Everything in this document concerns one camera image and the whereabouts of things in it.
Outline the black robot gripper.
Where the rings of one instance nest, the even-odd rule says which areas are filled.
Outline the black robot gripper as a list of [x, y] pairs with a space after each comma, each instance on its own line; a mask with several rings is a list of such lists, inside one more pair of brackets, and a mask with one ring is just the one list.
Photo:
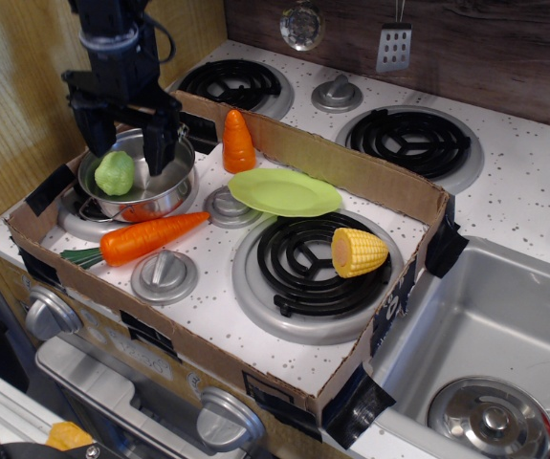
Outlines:
[[116, 121], [145, 125], [143, 155], [151, 176], [174, 160], [181, 103], [159, 84], [160, 67], [176, 45], [159, 23], [83, 23], [79, 41], [91, 69], [62, 75], [69, 105], [89, 150], [97, 157], [116, 141]]

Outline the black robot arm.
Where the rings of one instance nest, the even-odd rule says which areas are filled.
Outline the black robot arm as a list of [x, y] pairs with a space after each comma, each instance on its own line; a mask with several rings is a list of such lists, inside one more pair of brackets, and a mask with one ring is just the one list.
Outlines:
[[146, 12], [145, 1], [71, 1], [79, 41], [91, 69], [66, 71], [69, 106], [89, 150], [98, 157], [117, 139], [118, 122], [143, 132], [149, 174], [175, 157], [182, 104], [159, 83], [160, 67], [175, 56], [170, 33]]

